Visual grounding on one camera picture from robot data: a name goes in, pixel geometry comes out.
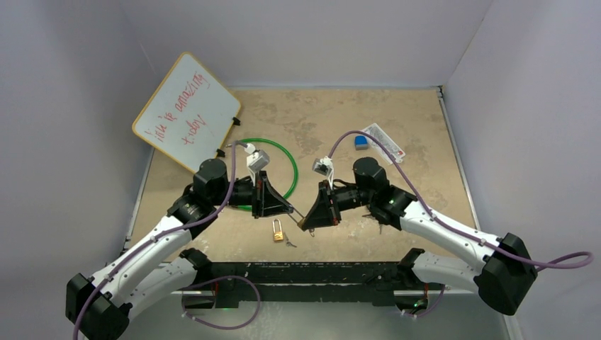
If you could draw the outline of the small silver key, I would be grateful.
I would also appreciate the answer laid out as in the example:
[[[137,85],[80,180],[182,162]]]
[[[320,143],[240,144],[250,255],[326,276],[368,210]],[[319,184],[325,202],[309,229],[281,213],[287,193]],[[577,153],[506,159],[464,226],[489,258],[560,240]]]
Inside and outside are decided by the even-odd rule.
[[[293,244],[288,238],[286,238],[285,240],[286,246],[288,247],[294,247],[296,248],[297,246],[295,244]]]

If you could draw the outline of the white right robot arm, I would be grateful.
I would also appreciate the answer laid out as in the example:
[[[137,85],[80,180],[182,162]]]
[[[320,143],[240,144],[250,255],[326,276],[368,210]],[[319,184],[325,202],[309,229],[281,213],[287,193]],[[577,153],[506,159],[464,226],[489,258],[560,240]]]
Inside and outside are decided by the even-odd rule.
[[[452,257],[411,249],[400,262],[398,279],[406,288],[440,283],[476,293],[495,311],[515,315],[538,276],[535,267],[519,261],[530,257],[518,236],[504,237],[467,227],[423,206],[417,196],[388,180],[372,157],[353,164],[354,182],[336,188],[331,158],[316,159],[313,171],[324,175],[318,196],[298,223],[303,230],[338,225],[342,212],[361,206],[381,225],[422,237],[452,253]]]

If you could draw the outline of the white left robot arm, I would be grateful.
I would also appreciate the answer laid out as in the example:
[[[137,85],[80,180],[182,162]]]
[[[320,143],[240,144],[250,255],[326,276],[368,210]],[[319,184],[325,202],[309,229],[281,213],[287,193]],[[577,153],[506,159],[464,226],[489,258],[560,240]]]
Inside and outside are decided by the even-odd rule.
[[[247,160],[249,176],[243,178],[220,159],[203,161],[146,236],[104,268],[69,280],[65,314],[74,325],[73,339],[118,339],[135,316],[165,295],[207,287],[211,270],[202,264],[201,252],[188,251],[163,269],[159,264],[197,238],[227,206],[248,205],[254,218],[292,213],[293,206],[270,184],[264,162]]]

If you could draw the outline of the brass padlock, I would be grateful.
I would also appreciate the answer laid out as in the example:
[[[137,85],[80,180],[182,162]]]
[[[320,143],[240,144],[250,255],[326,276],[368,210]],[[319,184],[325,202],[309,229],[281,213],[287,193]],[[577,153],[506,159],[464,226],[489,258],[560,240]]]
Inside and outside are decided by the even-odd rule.
[[[301,214],[298,209],[296,209],[295,207],[291,207],[291,211],[289,212],[288,216],[292,219],[292,221],[295,224],[298,224],[299,222],[304,221],[305,216],[303,214]]]
[[[274,219],[272,221],[272,231],[273,231],[273,241],[274,242],[283,242],[284,241],[284,233],[282,229],[282,224],[280,219]]]

